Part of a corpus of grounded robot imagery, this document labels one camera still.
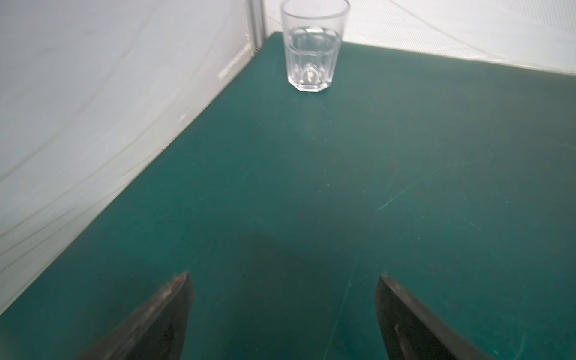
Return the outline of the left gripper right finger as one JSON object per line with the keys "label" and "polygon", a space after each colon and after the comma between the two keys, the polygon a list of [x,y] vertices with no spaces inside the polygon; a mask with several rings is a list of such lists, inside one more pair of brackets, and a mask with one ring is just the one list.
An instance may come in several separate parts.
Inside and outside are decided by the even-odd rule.
{"label": "left gripper right finger", "polygon": [[390,359],[490,358],[392,277],[379,277],[374,304]]}

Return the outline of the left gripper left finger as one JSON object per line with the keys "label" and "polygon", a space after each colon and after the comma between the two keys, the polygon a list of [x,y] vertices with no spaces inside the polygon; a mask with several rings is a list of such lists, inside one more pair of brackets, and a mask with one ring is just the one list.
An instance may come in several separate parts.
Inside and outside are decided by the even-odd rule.
{"label": "left gripper left finger", "polygon": [[193,303],[193,284],[185,271],[78,358],[180,359]]}

